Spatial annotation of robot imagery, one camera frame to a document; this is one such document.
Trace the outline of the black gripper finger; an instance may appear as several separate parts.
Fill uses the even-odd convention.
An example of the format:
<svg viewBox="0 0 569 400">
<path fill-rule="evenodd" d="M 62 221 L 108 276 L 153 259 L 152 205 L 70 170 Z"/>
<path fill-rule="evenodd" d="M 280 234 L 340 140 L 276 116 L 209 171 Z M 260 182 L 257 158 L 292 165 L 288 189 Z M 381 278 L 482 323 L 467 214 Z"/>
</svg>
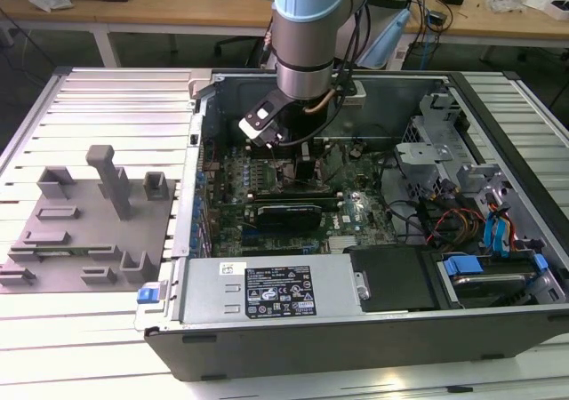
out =
<svg viewBox="0 0 569 400">
<path fill-rule="evenodd" d="M 301 144 L 295 157 L 295 179 L 311 180 L 314 176 L 316 156 L 309 144 Z"/>
</svg>

